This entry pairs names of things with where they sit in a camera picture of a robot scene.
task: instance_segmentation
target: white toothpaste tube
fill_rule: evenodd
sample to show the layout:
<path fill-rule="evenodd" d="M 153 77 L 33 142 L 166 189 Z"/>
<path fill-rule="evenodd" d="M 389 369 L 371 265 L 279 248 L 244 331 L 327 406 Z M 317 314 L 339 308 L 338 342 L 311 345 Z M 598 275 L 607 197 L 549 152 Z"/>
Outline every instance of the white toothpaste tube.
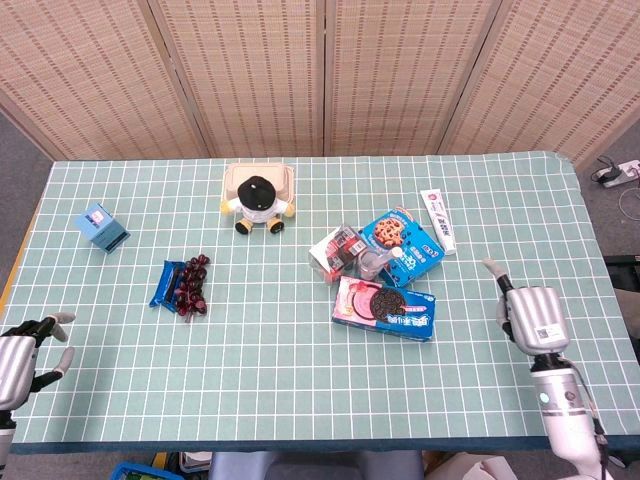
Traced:
<path fill-rule="evenodd" d="M 444 199 L 439 188 L 434 190 L 420 190 L 422 200 L 427 207 L 431 223 L 436 231 L 438 242 L 444 250 L 445 255 L 456 253 L 456 239 L 453 236 L 453 228 L 451 228 L 451 220 L 447 215 L 444 207 Z"/>

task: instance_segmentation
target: black hat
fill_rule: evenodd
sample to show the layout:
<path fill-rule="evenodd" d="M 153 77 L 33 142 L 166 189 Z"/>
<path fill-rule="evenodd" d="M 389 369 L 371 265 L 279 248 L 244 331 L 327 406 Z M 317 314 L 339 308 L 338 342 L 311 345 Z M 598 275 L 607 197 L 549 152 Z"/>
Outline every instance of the black hat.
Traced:
<path fill-rule="evenodd" d="M 269 180 L 256 175 L 238 187 L 238 198 L 249 210 L 268 210 L 276 201 L 276 189 Z"/>

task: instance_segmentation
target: power strip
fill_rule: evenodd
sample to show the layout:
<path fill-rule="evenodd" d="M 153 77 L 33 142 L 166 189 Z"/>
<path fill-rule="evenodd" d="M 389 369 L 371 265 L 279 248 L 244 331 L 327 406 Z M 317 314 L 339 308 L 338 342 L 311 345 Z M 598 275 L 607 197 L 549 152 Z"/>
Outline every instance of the power strip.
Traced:
<path fill-rule="evenodd" d="M 605 188 L 611 188 L 618 185 L 622 185 L 623 183 L 632 182 L 633 180 L 637 180 L 640 177 L 640 160 L 630 160 L 625 163 L 621 163 L 617 165 L 620 169 L 620 175 L 618 175 L 613 180 L 609 180 L 608 182 L 603 182 L 602 186 Z M 611 171 L 611 167 L 602 168 L 594 173 L 594 177 L 600 178 L 602 175 Z"/>

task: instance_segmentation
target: beige tray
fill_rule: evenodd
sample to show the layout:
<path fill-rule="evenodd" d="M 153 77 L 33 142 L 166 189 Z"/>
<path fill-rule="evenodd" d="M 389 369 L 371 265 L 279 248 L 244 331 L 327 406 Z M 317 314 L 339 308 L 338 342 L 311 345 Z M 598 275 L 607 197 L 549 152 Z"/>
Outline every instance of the beige tray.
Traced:
<path fill-rule="evenodd" d="M 269 180 L 276 189 L 276 196 L 287 203 L 293 201 L 293 168 L 282 163 L 234 163 L 224 172 L 222 199 L 233 200 L 238 187 L 253 175 Z"/>

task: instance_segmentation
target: floor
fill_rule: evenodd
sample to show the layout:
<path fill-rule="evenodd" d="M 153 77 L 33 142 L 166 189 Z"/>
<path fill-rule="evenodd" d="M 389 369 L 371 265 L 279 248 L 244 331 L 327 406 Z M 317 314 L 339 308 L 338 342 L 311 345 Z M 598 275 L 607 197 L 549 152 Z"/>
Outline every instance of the floor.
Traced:
<path fill-rule="evenodd" d="M 631 128 L 607 152 L 616 162 L 640 158 L 640 123 Z M 51 162 L 7 119 L 0 115 L 0 291 L 15 261 L 24 234 L 47 180 Z M 580 185 L 594 229 L 604 255 L 640 254 L 640 222 L 622 215 L 618 197 L 624 187 L 603 189 L 589 176 L 598 165 L 582 172 Z M 520 480 L 560 478 L 574 473 L 571 466 L 550 452 L 501 452 Z M 119 462 L 149 463 L 149 453 L 86 453 L 69 455 L 11 455 L 5 480 L 39 480 L 47 478 L 80 480 L 88 477 L 108 478 Z M 640 477 L 640 462 L 629 469 L 611 467 L 617 480 Z"/>

